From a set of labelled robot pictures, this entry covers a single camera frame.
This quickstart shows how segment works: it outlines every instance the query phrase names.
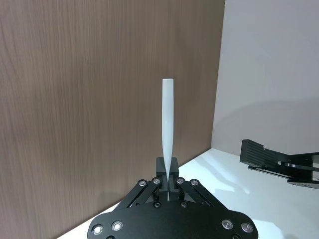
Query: brown wooden wall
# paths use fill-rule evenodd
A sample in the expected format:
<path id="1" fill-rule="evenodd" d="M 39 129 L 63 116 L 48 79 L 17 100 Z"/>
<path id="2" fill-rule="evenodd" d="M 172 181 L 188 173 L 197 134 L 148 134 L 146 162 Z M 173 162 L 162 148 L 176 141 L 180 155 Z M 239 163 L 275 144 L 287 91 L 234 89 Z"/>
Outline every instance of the brown wooden wall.
<path id="1" fill-rule="evenodd" d="M 0 238 L 55 238 L 210 147 L 223 0 L 0 0 Z"/>

